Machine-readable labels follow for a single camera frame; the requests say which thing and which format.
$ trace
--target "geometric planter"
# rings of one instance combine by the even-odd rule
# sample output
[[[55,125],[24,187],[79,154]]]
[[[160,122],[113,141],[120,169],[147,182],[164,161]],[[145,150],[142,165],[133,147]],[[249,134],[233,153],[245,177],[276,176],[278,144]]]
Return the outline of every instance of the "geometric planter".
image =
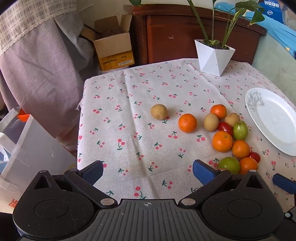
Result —
[[[200,71],[220,77],[235,52],[234,48],[214,49],[203,43],[202,40],[194,40]]]

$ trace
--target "tablecloth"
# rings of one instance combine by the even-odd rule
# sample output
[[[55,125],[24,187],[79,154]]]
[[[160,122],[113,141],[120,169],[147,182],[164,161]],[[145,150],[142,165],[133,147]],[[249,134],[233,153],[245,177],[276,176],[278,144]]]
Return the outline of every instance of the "tablecloth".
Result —
[[[94,186],[117,201],[175,198],[178,202],[202,186],[192,173],[195,159],[216,168],[219,160],[231,156],[231,151],[212,148],[215,132],[207,132],[202,124],[213,105],[224,104],[228,113],[236,112],[248,125],[246,142],[261,156],[258,172],[287,211],[294,206],[294,196],[274,186],[272,176],[280,173],[296,179],[296,158],[274,147],[252,121],[245,94],[253,87],[275,92],[296,109],[247,63],[230,62],[221,77],[201,73],[197,59],[179,59],[88,79],[80,103],[78,168],[103,161],[103,176]],[[150,115],[158,103],[168,109],[164,120]],[[193,133],[178,128],[184,113],[198,119]]]

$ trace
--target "potted plant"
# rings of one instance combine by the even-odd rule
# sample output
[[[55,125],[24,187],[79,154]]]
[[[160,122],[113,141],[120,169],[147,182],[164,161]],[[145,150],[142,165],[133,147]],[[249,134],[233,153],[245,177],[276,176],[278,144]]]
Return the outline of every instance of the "potted plant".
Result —
[[[253,25],[258,22],[264,21],[264,16],[262,12],[264,12],[264,8],[261,7],[255,0],[248,0],[246,2],[238,2],[235,4],[235,7],[229,11],[227,26],[225,30],[225,35],[223,41],[219,41],[214,39],[214,4],[217,0],[213,1],[213,24],[212,24],[212,39],[209,40],[207,33],[205,32],[205,28],[200,20],[200,17],[194,7],[192,0],[187,0],[194,15],[197,18],[197,21],[201,27],[201,30],[204,34],[205,39],[203,40],[195,40],[195,46],[198,54],[198,60],[200,63],[201,72],[212,74],[215,76],[221,76],[227,64],[229,63],[232,55],[235,52],[234,48],[227,46],[227,40],[238,21],[239,17],[243,16],[243,14],[248,10],[254,12],[253,18],[250,21],[249,25]],[[230,13],[235,9],[235,14],[232,17],[230,23]]]

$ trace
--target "blue box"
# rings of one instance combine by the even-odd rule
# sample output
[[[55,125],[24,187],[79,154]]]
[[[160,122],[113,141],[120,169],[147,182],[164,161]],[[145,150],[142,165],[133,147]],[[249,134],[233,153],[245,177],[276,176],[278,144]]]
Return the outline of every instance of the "blue box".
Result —
[[[269,16],[280,23],[284,23],[283,13],[277,0],[264,0],[260,5],[264,7],[264,15]]]

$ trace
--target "wooden drawer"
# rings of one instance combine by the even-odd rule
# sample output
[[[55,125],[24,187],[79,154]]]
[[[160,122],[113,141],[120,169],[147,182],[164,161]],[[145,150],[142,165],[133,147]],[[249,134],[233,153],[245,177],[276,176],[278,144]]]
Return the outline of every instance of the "wooden drawer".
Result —
[[[208,37],[211,37],[212,21],[202,19]],[[226,23],[215,21],[214,37],[224,38]],[[178,15],[150,15],[146,18],[148,63],[179,58],[197,58],[194,39],[203,39],[203,33],[195,17]],[[260,34],[247,32],[236,26],[228,39],[228,45],[236,49],[232,60],[252,63]]]

